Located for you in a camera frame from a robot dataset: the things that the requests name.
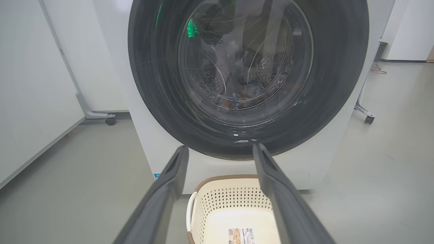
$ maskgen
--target plastic basket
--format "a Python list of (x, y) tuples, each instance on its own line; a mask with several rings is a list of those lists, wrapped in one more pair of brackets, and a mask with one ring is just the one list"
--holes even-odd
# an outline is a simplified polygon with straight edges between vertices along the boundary
[(244, 243), (231, 240), (233, 229), (249, 232), (245, 237), (241, 233), (241, 238), (248, 239), (245, 244), (280, 244), (271, 201), (256, 175), (203, 181), (188, 201), (186, 225), (190, 244)]

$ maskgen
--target whiteboard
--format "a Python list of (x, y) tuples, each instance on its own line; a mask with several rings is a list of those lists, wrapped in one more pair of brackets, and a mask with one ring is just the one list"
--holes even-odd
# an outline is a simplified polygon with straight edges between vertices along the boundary
[(83, 119), (36, 0), (0, 1), (0, 188)]

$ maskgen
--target white washing machine body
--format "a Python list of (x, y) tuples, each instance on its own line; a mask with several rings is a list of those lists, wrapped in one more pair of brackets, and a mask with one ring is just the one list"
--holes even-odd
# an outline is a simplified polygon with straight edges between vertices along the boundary
[[(154, 118), (136, 86), (128, 55), (128, 22), (132, 0), (93, 0), (93, 2), (146, 158), (152, 173), (159, 174), (182, 143)], [(360, 78), (344, 106), (313, 137), (273, 157), (298, 189), (317, 188), (325, 177), (339, 149), (355, 102), (371, 68), (393, 2), (394, 0), (368, 0), (370, 31), (365, 63)], [(195, 187), (207, 178), (236, 174), (256, 174), (254, 162), (220, 159), (190, 149), (183, 193), (191, 194)]]

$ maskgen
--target front-load washing machine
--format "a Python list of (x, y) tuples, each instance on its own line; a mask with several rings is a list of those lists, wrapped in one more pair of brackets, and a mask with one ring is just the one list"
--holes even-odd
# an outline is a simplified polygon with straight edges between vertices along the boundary
[(213, 176), (255, 174), (259, 142), (298, 189), (318, 187), (392, 4), (94, 0), (152, 172), (191, 148), (185, 194)]

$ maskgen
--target label on basket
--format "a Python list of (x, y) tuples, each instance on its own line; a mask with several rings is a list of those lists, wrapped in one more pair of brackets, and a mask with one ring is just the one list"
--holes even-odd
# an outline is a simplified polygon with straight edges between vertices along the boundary
[(253, 229), (229, 229), (229, 244), (256, 244)]

